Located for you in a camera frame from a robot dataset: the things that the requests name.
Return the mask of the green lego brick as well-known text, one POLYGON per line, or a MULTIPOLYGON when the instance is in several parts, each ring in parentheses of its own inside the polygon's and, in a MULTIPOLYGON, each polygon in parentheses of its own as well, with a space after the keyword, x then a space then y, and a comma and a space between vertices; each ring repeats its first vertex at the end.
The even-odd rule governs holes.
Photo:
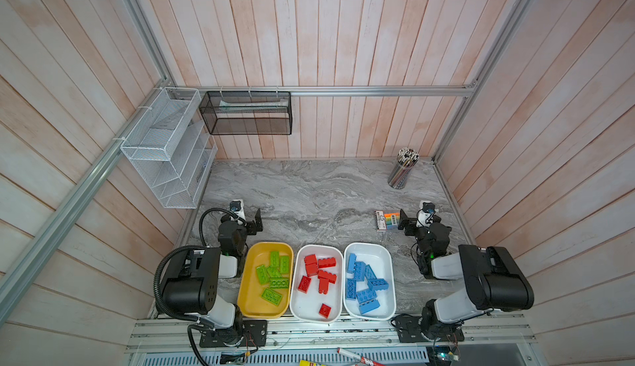
POLYGON ((269 288, 272 289, 286 289, 289 287, 288 278, 272 278, 269 282, 269 288))
POLYGON ((280 258, 279 251, 271 251, 270 252, 270 266, 274 269, 279 269, 280 258))
POLYGON ((275 268, 275 267, 272 267, 272 266, 267 268, 267 273, 269 274, 269 276, 271 278, 281 278, 282 277, 282 275, 281 275, 280 271, 278 270, 278 268, 275 268))
POLYGON ((264 266, 263 264, 259 265, 256 268, 256 277, 260 285, 266 285, 266 283, 269 283, 270 276, 267 273, 267 267, 264 266))
POLYGON ((279 306, 282 302, 283 295, 276 292, 274 289, 266 288, 263 293, 261 293, 261 298, 274 306, 279 306))
POLYGON ((286 275, 290 273, 290 258, 287 255, 283 255, 279 257, 279 272, 282 275, 286 275))

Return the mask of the blue lego brick side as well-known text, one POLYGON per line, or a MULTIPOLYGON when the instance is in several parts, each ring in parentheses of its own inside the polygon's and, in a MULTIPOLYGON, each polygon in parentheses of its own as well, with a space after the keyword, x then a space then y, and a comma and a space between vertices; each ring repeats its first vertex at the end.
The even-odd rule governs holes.
POLYGON ((368 288, 373 291, 382 291, 389 288, 389 283, 383 278, 370 278, 367 280, 368 288))

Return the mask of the blue lego brick bottom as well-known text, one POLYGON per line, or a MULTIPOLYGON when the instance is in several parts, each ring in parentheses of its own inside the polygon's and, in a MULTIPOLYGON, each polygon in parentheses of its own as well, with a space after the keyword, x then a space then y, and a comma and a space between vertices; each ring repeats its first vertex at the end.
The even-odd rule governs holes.
POLYGON ((357 281, 354 278, 348 278, 346 280, 345 299, 357 299, 357 281))

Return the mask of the red long lego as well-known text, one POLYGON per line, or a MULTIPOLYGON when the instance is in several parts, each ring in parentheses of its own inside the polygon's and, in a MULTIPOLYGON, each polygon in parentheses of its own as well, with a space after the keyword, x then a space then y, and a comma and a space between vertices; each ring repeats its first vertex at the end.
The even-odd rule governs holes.
POLYGON ((317 261, 317 266, 319 268, 332 268, 337 265, 337 260, 334 257, 319 259, 317 261))
POLYGON ((317 277, 321 281, 325 281, 325 282, 328 282, 328 283, 336 283, 337 282, 337 275, 335 275, 334 273, 329 273, 329 272, 324 271, 322 269, 320 269, 318 271, 317 277))

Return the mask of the small red lego brick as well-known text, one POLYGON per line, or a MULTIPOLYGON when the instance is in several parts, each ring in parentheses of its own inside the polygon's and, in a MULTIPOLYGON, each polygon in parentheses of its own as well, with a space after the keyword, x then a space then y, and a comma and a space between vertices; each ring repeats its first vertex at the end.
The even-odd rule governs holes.
POLYGON ((322 304, 322 306, 319 309, 319 315, 322 316, 325 319, 328 319, 330 316, 330 313, 332 311, 332 308, 326 304, 322 304))

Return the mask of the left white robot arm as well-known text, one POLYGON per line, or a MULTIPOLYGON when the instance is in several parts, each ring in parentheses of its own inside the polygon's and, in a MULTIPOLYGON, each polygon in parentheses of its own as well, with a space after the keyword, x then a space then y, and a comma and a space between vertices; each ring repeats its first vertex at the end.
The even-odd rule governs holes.
POLYGON ((155 307, 160 314, 188 321, 187 335, 195 354, 207 347, 253 347, 266 342, 267 322, 247 321, 238 305, 218 294, 221 278, 244 271, 249 236, 264 230, 261 211, 246 220, 238 201, 230 208, 213 207, 198 223, 200 245, 184 245, 160 261, 153 279, 155 307))

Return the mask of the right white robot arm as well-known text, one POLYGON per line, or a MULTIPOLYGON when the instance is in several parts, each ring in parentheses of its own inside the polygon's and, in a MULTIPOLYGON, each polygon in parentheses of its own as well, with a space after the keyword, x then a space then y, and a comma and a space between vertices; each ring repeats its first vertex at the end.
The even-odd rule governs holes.
POLYGON ((416 217, 401 210, 398 229, 415 238, 416 253, 411 257, 421 275, 463 281, 457 292, 426 303, 418 323, 425 339, 454 338, 466 321, 534 305, 532 286, 506 248, 459 245, 458 252, 448 252, 451 227, 442 223, 433 203, 422 203, 416 217))

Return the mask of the colored marker pack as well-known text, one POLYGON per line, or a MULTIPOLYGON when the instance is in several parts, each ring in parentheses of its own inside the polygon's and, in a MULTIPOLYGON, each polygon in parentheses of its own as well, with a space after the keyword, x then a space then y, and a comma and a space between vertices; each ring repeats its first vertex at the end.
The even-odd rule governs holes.
POLYGON ((398 230, 400 225, 400 213, 376 211, 375 222, 378 231, 398 230))

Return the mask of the right white plastic bin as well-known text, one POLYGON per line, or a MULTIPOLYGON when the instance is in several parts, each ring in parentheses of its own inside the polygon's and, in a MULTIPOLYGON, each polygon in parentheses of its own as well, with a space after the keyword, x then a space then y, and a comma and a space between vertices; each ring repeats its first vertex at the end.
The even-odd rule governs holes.
POLYGON ((396 313, 395 279, 388 250, 376 244, 352 243, 345 249, 343 303, 351 316, 388 321, 396 313))

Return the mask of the metal pencil cup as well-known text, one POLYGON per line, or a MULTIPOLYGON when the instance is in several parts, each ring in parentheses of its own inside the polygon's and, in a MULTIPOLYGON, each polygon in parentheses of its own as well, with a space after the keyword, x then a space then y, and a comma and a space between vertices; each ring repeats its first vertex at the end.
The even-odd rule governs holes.
POLYGON ((419 161, 419 153, 410 148, 402 148, 397 155, 395 166, 390 173, 387 183, 395 189, 402 189, 408 181, 412 168, 419 161))

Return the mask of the middle white plastic bin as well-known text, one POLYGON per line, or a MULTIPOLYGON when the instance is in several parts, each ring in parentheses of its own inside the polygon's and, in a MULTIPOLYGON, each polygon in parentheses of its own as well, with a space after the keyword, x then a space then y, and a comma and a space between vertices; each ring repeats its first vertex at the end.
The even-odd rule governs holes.
POLYGON ((345 278, 344 273, 344 258, 340 250, 332 246, 326 245, 306 245, 300 249, 296 265, 294 267, 294 282, 291 287, 291 295, 289 300, 289 309, 291 313, 299 318, 301 321, 312 323, 332 323, 339 318, 342 312, 342 299, 343 299, 343 280, 345 278), (305 271, 304 258, 307 255, 316 255, 317 260, 334 257, 337 260, 337 265, 332 268, 320 268, 329 273, 337 275, 337 282, 330 283, 328 294, 323 295, 318 293, 318 284, 320 279, 318 276, 309 277, 312 278, 312 283, 308 293, 301 293, 297 290, 301 277, 307 276, 305 271), (322 304, 326 304, 332 308, 328 319, 319 315, 319 309, 322 304))

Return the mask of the red marker pen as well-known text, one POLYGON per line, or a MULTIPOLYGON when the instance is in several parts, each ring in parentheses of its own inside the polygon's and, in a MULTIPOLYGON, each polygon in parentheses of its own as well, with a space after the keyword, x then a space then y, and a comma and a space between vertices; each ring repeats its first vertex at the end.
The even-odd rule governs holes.
POLYGON ((367 357, 362 356, 360 354, 353 353, 349 351, 348 349, 337 348, 337 353, 349 359, 353 359, 354 361, 357 362, 357 364, 364 364, 368 366, 385 366, 384 364, 378 361, 368 359, 367 357))

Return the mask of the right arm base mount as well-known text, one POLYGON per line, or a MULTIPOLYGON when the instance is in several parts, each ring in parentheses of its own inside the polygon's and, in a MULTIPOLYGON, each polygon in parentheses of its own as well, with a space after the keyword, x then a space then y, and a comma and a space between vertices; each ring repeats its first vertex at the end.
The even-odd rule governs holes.
POLYGON ((390 324, 396 329, 400 343, 465 340, 461 325, 443 324, 433 317, 398 314, 390 319, 390 324))

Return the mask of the black mesh wall basket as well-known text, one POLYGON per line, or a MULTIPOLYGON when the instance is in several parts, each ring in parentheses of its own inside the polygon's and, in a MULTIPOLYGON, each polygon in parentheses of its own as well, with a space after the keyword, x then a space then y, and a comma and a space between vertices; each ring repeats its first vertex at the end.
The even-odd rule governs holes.
POLYGON ((281 91, 207 91, 198 107, 213 136, 290 136, 291 94, 281 91))

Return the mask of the aluminium frame rail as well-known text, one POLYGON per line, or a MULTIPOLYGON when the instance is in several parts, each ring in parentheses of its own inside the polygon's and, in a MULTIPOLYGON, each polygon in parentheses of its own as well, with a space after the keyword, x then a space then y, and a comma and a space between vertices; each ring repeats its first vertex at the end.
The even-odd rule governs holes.
MULTIPOLYGON (((167 353, 190 350, 188 324, 171 319, 138 321, 125 351, 131 353, 167 353)), ((461 331, 460 346, 481 344, 536 343, 524 315, 495 312, 467 321, 461 331)), ((331 324, 308 323, 293 316, 267 322, 266 344, 261 349, 383 348, 402 346, 398 331, 389 321, 368 321, 342 316, 331 324)))

